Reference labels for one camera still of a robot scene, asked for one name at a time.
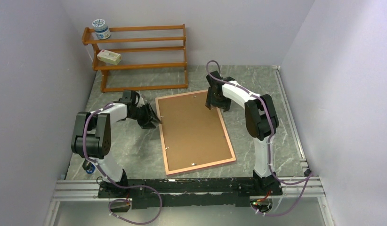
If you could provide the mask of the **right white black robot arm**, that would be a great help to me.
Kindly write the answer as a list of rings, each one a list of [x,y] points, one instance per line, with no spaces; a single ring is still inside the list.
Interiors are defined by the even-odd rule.
[[[206,79],[210,86],[205,104],[207,108],[217,107],[226,112],[234,101],[244,109],[246,129],[253,137],[255,147],[255,181],[252,187],[256,194],[265,195],[271,187],[279,186],[273,175],[271,151],[279,121],[271,96],[253,93],[232,77],[222,78],[218,71],[210,72]]]

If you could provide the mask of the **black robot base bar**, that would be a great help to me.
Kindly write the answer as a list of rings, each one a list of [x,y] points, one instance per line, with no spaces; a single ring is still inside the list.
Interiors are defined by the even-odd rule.
[[[102,181],[98,198],[129,198],[133,209],[234,205],[248,207],[266,195],[282,195],[280,182],[256,176],[235,178],[123,179],[120,187]]]

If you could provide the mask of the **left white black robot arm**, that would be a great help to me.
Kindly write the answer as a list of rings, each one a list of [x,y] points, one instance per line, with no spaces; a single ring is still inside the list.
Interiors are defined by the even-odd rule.
[[[125,170],[116,162],[111,149],[111,126],[126,119],[135,120],[142,129],[154,129],[161,120],[151,105],[133,90],[124,90],[122,97],[93,112],[79,112],[75,118],[71,150],[97,169],[110,192],[117,198],[129,191]]]

